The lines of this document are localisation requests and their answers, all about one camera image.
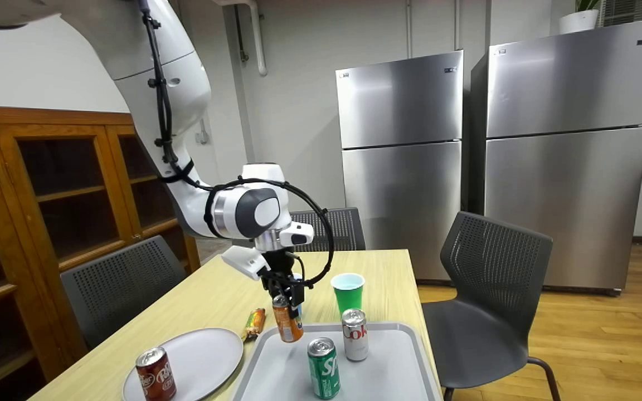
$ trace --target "refrigerator door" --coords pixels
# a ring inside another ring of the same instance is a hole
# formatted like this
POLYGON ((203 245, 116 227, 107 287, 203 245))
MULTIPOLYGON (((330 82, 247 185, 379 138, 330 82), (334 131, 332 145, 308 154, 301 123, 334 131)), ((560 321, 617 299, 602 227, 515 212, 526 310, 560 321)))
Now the refrigerator door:
POLYGON ((339 69, 343 149, 459 138, 461 58, 441 53, 339 69))
POLYGON ((642 127, 486 143, 486 216, 553 236, 546 285, 622 290, 642 127))
POLYGON ((343 151, 368 250, 410 250, 417 278, 448 278, 439 250, 459 209, 461 143, 343 151))
POLYGON ((486 69, 488 138, 642 125, 642 22, 495 45, 486 69))

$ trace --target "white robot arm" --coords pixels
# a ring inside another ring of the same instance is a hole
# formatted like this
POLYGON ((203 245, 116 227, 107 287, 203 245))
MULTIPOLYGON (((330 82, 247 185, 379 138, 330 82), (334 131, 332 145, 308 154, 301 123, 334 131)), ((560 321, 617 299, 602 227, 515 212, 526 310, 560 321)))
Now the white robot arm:
POLYGON ((205 120, 210 82, 167 0, 0 0, 0 29, 51 13, 89 40, 118 85, 183 223, 198 236, 254 241, 254 247, 232 247, 223 258, 252 278, 263 276, 270 292, 279 292, 272 290, 279 283, 268 283, 270 265, 281 265, 276 278, 290 294, 292 256, 283 252, 308 245, 314 229, 292 223, 288 192, 274 185, 285 183, 279 165, 245 165, 236 185, 212 187, 198 178, 183 143, 205 120))

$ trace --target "floor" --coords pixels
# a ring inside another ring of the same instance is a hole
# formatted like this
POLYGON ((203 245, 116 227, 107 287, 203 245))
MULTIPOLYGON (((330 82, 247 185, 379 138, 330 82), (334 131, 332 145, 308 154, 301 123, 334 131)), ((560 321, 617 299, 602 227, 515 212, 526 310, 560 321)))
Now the floor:
MULTIPOLYGON (((455 290, 421 285, 421 301, 455 290)), ((642 245, 631 250, 622 296, 544 292, 531 332, 531 354, 553 365, 564 401, 642 401, 642 245)), ((526 365, 484 388, 457 390, 455 401, 551 399, 544 372, 526 365)))

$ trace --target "chair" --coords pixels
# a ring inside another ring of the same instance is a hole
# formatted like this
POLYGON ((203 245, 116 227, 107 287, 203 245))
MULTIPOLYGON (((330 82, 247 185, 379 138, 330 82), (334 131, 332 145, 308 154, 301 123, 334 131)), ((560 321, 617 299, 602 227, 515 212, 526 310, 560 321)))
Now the chair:
POLYGON ((446 399, 517 372, 544 368, 560 401, 553 370, 528 356, 526 339, 537 312, 551 238, 459 212, 441 250, 457 299, 426 303, 424 314, 446 399))
MULTIPOLYGON (((321 218, 314 212, 292 212, 292 218, 314 227, 314 243, 301 250, 328 250, 321 218)), ((334 250, 366 250, 361 216, 357 207, 328 209, 325 218, 334 232, 334 250)))
POLYGON ((185 278, 161 236, 145 238, 60 274, 65 294, 89 348, 132 321, 185 278))

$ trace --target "chair backrest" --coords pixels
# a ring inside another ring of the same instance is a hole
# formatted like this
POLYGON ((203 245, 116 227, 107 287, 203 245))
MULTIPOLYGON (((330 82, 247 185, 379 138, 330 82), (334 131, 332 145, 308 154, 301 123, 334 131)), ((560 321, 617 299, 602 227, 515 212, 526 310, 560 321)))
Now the chair backrest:
POLYGON ((551 238, 459 212, 441 250, 457 299, 506 321, 526 343, 537 312, 551 238))
MULTIPOLYGON (((301 250, 328 250, 323 225, 314 212, 292 212, 292 218, 314 227, 314 243, 301 250)), ((328 209, 325 218, 334 234, 334 250, 366 250, 361 216, 357 207, 328 209)))
POLYGON ((89 348, 105 341, 183 278, 181 261, 161 236, 60 274, 89 348))

